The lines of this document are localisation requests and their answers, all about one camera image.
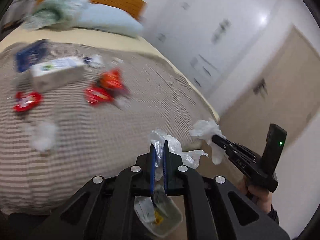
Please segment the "person's right hand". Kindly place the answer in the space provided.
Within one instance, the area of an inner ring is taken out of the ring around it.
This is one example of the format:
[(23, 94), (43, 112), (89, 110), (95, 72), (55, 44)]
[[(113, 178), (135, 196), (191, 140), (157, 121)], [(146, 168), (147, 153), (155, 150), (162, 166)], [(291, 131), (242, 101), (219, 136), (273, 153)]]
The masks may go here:
[(272, 193), (270, 191), (255, 185), (249, 185), (249, 180), (246, 176), (243, 176), (242, 180), (239, 181), (238, 189), (244, 195), (252, 194), (256, 198), (256, 205), (266, 214), (271, 212)]

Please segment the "black right sleeve forearm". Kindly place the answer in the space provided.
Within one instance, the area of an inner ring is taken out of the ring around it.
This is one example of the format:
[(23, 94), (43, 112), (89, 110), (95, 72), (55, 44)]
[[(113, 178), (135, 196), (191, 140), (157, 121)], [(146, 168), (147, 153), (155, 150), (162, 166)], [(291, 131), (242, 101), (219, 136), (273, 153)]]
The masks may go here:
[(279, 216), (277, 211), (273, 208), (273, 206), (271, 205), (271, 210), (270, 212), (267, 214), (268, 217), (270, 217), (274, 222), (276, 222), (279, 225)]

